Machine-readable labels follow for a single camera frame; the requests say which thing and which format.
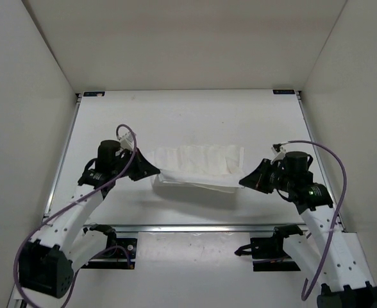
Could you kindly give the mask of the white pleated skirt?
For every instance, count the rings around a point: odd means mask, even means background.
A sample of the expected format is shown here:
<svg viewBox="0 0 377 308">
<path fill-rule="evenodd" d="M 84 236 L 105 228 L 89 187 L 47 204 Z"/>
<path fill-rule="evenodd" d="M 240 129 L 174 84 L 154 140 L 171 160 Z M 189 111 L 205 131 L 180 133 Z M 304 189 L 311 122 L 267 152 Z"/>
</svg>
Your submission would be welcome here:
<svg viewBox="0 0 377 308">
<path fill-rule="evenodd" d="M 198 187 L 235 193 L 244 177 L 244 148 L 236 145 L 185 145 L 160 147 L 147 154 L 160 170 L 153 187 Z"/>
</svg>

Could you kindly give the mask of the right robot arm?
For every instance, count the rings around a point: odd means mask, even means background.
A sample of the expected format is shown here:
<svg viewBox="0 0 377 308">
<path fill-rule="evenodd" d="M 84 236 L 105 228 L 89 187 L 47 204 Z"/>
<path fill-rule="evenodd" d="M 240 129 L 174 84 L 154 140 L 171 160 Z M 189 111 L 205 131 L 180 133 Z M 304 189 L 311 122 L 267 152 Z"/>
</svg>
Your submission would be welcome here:
<svg viewBox="0 0 377 308">
<path fill-rule="evenodd" d="M 263 159 L 239 184 L 265 194 L 287 193 L 285 201 L 296 206 L 317 248 L 297 225 L 286 225 L 274 229 L 271 251 L 291 257 L 321 288 L 318 307 L 377 307 L 377 286 L 360 269 L 337 226 L 327 188 L 314 182 L 313 160 L 302 151 L 280 152 L 273 160 Z"/>
</svg>

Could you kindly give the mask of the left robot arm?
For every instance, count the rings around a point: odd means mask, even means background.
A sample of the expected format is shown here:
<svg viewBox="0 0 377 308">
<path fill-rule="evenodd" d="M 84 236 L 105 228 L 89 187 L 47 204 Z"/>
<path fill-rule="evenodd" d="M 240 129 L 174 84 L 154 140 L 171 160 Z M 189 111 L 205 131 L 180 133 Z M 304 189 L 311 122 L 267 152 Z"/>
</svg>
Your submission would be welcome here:
<svg viewBox="0 0 377 308">
<path fill-rule="evenodd" d="M 160 170 L 138 148 L 119 141 L 102 141 L 97 157 L 89 160 L 66 208 L 52 215 L 19 250 L 16 284 L 55 298 L 68 292 L 76 272 L 89 260 L 117 250 L 115 229 L 85 223 L 105 200 L 118 178 L 136 182 L 158 175 Z"/>
</svg>

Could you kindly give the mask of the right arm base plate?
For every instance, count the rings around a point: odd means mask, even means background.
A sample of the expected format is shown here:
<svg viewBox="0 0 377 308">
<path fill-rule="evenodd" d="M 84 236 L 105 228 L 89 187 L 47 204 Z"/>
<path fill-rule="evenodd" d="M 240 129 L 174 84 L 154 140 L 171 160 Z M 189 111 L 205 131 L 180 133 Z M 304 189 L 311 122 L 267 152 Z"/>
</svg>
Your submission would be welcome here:
<svg viewBox="0 0 377 308">
<path fill-rule="evenodd" d="M 239 247 L 238 257 L 251 256 L 254 272 L 301 271 L 283 250 L 284 240 L 291 235 L 303 235 L 295 224 L 275 227 L 270 237 L 251 237 L 249 244 Z"/>
</svg>

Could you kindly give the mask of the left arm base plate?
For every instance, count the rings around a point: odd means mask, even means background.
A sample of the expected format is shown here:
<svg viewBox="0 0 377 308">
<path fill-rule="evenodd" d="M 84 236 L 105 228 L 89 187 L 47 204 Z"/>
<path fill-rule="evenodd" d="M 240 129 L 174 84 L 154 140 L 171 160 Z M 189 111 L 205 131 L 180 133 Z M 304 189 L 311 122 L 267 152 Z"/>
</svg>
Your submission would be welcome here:
<svg viewBox="0 0 377 308">
<path fill-rule="evenodd" d="M 106 249 L 108 251 L 100 253 L 97 257 L 88 261 L 82 266 L 82 269 L 133 270 L 135 268 L 138 243 L 136 237 L 121 237 L 114 227 L 109 225 L 93 224 L 83 228 L 84 234 L 89 234 L 92 231 L 106 236 Z"/>
</svg>

